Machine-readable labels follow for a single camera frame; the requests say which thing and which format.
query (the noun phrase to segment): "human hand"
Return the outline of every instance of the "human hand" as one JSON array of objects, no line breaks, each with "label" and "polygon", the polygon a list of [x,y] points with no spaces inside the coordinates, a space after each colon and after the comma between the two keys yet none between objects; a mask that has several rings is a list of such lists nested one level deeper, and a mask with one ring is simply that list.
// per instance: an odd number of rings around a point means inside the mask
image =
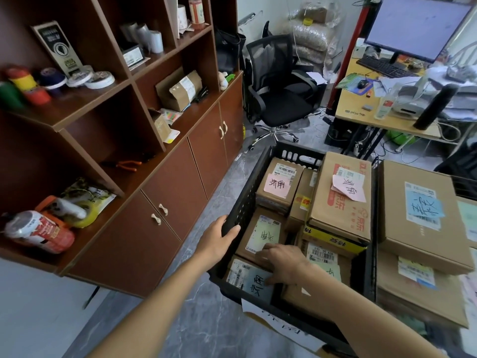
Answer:
[{"label": "human hand", "polygon": [[301,250],[292,245],[267,243],[262,251],[256,253],[256,256],[268,259],[275,267],[273,276],[265,281],[266,285],[276,283],[296,284],[299,268],[302,265],[309,264]]},{"label": "human hand", "polygon": [[224,257],[232,241],[240,231],[240,225],[234,226],[229,233],[222,237],[222,225],[227,215],[220,216],[204,231],[197,244],[194,258],[200,261],[204,271],[209,270]]}]

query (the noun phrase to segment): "keyboard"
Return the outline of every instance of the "keyboard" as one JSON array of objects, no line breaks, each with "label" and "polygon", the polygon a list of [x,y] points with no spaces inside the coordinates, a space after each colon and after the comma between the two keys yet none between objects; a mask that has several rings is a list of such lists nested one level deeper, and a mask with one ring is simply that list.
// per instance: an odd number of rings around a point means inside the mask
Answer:
[{"label": "keyboard", "polygon": [[356,64],[364,66],[373,71],[385,75],[389,78],[402,78],[405,76],[418,76],[407,69],[401,69],[394,64],[390,64],[388,59],[376,59],[371,56],[363,56]]}]

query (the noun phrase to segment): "white cabinet handle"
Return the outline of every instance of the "white cabinet handle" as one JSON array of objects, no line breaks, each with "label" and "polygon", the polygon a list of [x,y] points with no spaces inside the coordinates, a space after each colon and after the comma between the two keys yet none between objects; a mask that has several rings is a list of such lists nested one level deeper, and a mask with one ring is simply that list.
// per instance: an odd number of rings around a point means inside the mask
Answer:
[{"label": "white cabinet handle", "polygon": [[161,222],[161,219],[160,219],[160,218],[158,218],[158,217],[157,217],[156,215],[154,215],[154,214],[152,214],[151,217],[152,217],[154,220],[156,220],[156,222],[158,223],[158,225],[161,225],[162,222]]},{"label": "white cabinet handle", "polygon": [[169,210],[166,209],[166,208],[162,205],[162,203],[159,204],[159,208],[162,209],[162,210],[164,211],[164,215],[167,216],[167,214],[169,213]]}]

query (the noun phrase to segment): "storage bin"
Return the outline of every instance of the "storage bin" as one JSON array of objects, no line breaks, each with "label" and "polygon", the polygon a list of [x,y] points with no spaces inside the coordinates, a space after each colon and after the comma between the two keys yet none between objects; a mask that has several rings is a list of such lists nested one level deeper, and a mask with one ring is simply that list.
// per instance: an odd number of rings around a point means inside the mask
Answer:
[{"label": "storage bin", "polygon": [[[319,169],[324,154],[313,149],[300,147],[296,144],[287,142],[278,142],[276,146],[269,147],[263,151],[222,227],[222,235],[227,234],[227,232],[237,224],[240,224],[242,229],[237,238],[230,245],[224,258],[208,271],[209,279],[220,288],[222,295],[235,301],[237,304],[241,304],[241,300],[244,299],[260,309],[294,325],[296,328],[320,339],[334,349],[342,351],[343,353],[355,355],[335,324],[313,318],[291,306],[287,302],[282,301],[280,298],[283,288],[282,284],[275,285],[271,303],[266,304],[254,295],[242,291],[223,280],[230,259],[240,244],[243,233],[255,211],[255,192],[259,188],[260,182],[265,176],[265,172],[273,157],[292,161],[307,168]],[[377,236],[377,219],[375,217],[378,201],[378,188],[376,183],[377,179],[373,178],[372,243],[365,251],[353,259],[351,267],[351,287],[373,302],[376,302],[377,238],[375,238],[375,236]],[[289,234],[287,237],[287,244],[293,244],[294,239],[295,235]]]}]

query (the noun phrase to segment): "chair base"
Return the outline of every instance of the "chair base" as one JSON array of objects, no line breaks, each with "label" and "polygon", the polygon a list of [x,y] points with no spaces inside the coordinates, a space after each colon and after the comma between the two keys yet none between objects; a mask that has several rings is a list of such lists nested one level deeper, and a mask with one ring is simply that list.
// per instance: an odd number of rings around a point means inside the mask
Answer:
[{"label": "chair base", "polygon": [[298,143],[300,141],[300,139],[297,138],[293,133],[277,130],[276,127],[269,128],[269,127],[266,127],[266,126],[256,125],[253,128],[254,133],[256,133],[258,131],[257,128],[263,129],[263,130],[267,131],[268,133],[265,133],[265,134],[261,135],[260,137],[255,138],[254,141],[252,142],[252,144],[248,146],[248,150],[250,150],[250,151],[253,151],[255,149],[255,145],[257,143],[259,143],[259,141],[261,141],[262,139],[267,138],[270,135],[272,135],[273,138],[275,139],[275,143],[278,142],[277,134],[282,134],[282,135],[287,135],[289,137],[292,137],[294,143]]}]

